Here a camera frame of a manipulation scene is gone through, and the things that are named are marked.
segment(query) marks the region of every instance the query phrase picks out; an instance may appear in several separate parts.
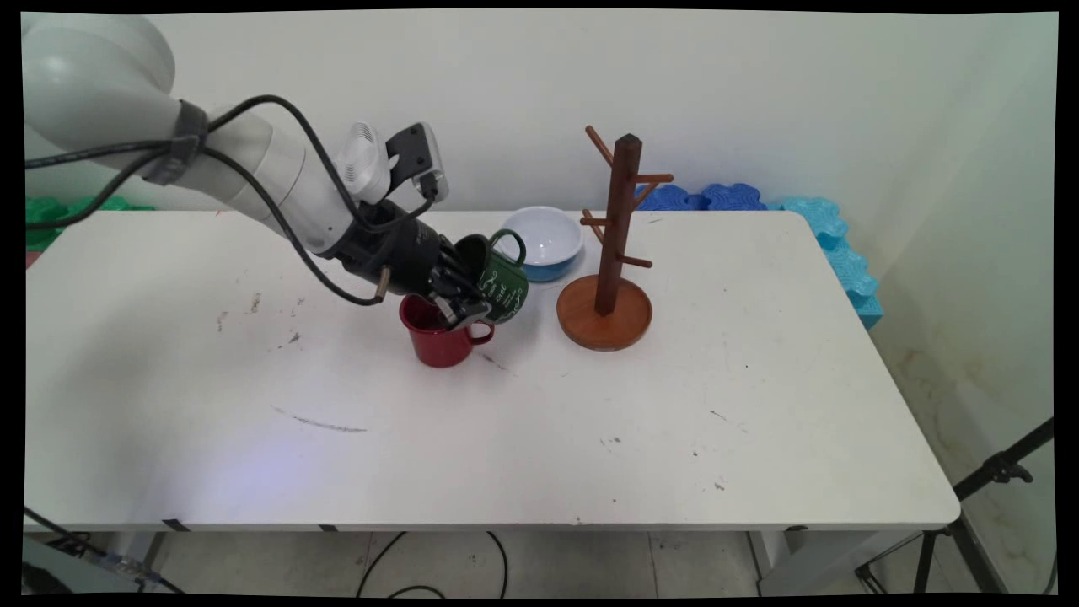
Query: light blue foam mat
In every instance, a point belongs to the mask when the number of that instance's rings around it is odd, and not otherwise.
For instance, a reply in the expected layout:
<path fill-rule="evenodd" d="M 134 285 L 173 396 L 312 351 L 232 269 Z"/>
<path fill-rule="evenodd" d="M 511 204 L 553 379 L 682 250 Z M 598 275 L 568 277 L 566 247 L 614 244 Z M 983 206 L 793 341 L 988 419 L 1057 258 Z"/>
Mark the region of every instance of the light blue foam mat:
<path fill-rule="evenodd" d="M 876 293 L 878 282 L 869 274 L 870 262 L 850 248 L 847 238 L 841 238 L 835 248 L 825 250 L 824 254 L 856 309 Z"/>
<path fill-rule="evenodd" d="M 861 306 L 855 307 L 855 312 L 858 313 L 858 319 L 862 321 L 865 331 L 873 329 L 873 326 L 884 317 L 884 308 L 880 307 L 875 294 L 866 299 Z"/>
<path fill-rule="evenodd" d="M 793 210 L 805 217 L 821 248 L 835 248 L 847 230 L 847 222 L 839 218 L 839 205 L 823 197 L 788 197 L 780 204 L 783 210 Z"/>

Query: wooden mug tree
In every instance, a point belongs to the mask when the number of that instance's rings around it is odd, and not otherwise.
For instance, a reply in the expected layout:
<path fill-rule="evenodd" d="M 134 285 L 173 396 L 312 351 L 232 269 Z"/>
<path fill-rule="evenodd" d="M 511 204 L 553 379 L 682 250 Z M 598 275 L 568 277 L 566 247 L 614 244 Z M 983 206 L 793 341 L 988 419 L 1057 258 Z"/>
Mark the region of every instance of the wooden mug tree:
<path fill-rule="evenodd" d="M 648 295 L 622 277 L 623 263 L 652 266 L 652 261 L 626 254 L 629 218 L 656 185 L 673 181 L 674 177 L 638 174 L 643 143 L 633 135 L 623 135 L 615 141 L 612 154 L 595 128 L 586 126 L 585 133 L 611 166 L 606 217 L 592 217 L 586 209 L 581 219 L 582 224 L 591 225 L 603 252 L 600 273 L 573 280 L 558 295 L 558 322 L 570 340 L 589 350 L 622 350 L 636 344 L 652 322 Z M 638 183 L 648 187 L 634 197 Z"/>

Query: bowl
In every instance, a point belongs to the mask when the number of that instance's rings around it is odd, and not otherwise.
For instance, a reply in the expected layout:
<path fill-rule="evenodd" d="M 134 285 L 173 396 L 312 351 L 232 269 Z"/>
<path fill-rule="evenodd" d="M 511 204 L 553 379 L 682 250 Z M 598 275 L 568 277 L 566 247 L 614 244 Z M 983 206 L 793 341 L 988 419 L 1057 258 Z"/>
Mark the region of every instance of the bowl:
<path fill-rule="evenodd" d="M 502 226 L 514 230 L 524 240 L 524 275 L 529 281 L 561 277 L 570 271 L 585 244 L 581 224 L 552 206 L 527 206 L 516 210 Z M 510 259 L 517 259 L 519 252 L 514 238 L 501 238 L 494 248 Z"/>

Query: floor tile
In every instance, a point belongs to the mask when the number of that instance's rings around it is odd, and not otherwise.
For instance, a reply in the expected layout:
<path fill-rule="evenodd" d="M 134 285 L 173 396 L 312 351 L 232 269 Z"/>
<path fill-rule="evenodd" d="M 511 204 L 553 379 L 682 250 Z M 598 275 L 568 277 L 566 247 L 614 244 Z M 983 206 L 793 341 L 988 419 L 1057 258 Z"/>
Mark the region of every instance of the floor tile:
<path fill-rule="evenodd" d="M 974 576 L 970 574 L 959 547 L 955 544 L 955 539 L 947 536 L 938 536 L 937 546 L 933 548 L 933 558 L 944 572 L 952 592 L 980 592 Z"/>
<path fill-rule="evenodd" d="M 498 532 L 509 578 L 506 598 L 654 598 L 655 583 L 643 533 Z M 374 534 L 368 561 L 396 534 Z M 412 533 L 379 562 L 364 596 L 388 596 L 409 585 L 431 585 L 450 598 L 494 598 L 502 558 L 484 533 Z M 414 591 L 405 596 L 431 596 Z"/>
<path fill-rule="evenodd" d="M 660 598 L 756 596 L 756 568 L 745 533 L 650 535 Z"/>
<path fill-rule="evenodd" d="M 154 567 L 185 592 L 353 596 L 369 538 L 312 532 L 167 534 Z"/>
<path fill-rule="evenodd" d="M 889 593 L 910 593 L 914 590 L 914 578 L 918 571 L 920 553 L 921 540 L 916 539 L 870 565 L 870 570 Z M 926 592 L 952 592 L 952 585 L 948 584 L 937 560 L 933 560 L 929 567 L 929 582 L 926 584 Z"/>

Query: wooden peg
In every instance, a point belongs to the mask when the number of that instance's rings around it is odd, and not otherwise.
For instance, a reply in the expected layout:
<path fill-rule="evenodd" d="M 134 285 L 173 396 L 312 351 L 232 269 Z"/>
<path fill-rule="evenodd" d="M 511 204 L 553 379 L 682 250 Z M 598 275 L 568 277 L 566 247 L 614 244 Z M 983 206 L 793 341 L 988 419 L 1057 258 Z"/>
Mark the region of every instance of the wooden peg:
<path fill-rule="evenodd" d="M 588 138 L 592 140 L 592 144 L 596 146 L 596 149 L 600 150 L 600 153 L 603 154 L 603 160 L 607 161 L 607 166 L 612 166 L 614 164 L 614 156 L 611 155 L 611 150 L 606 148 L 606 143 L 603 142 L 603 139 L 600 139 L 600 134 L 592 128 L 591 124 L 585 126 L 585 133 L 588 134 Z"/>
<path fill-rule="evenodd" d="M 629 257 L 628 254 L 619 254 L 618 260 L 623 263 L 629 263 L 630 265 L 638 265 L 641 267 L 651 267 L 652 261 L 647 259 L 638 259 L 637 257 Z"/>
<path fill-rule="evenodd" d="M 638 206 L 641 205 L 642 202 L 644 202 L 644 198 L 648 197 L 648 194 L 651 194 L 652 190 L 656 189 L 657 185 L 659 185 L 659 183 L 648 183 L 648 187 L 644 188 L 644 191 L 641 192 L 641 195 L 637 196 L 637 199 L 633 201 L 634 210 L 637 209 Z"/>
<path fill-rule="evenodd" d="M 633 177 L 634 183 L 670 183 L 674 176 L 668 173 L 661 175 L 638 175 Z"/>
<path fill-rule="evenodd" d="M 595 217 L 592 217 L 592 211 L 588 210 L 587 208 L 582 210 L 581 212 L 585 216 L 586 219 L 595 219 Z M 603 244 L 603 230 L 599 229 L 597 225 L 592 225 L 592 233 L 596 234 L 596 238 L 600 240 L 600 244 Z"/>

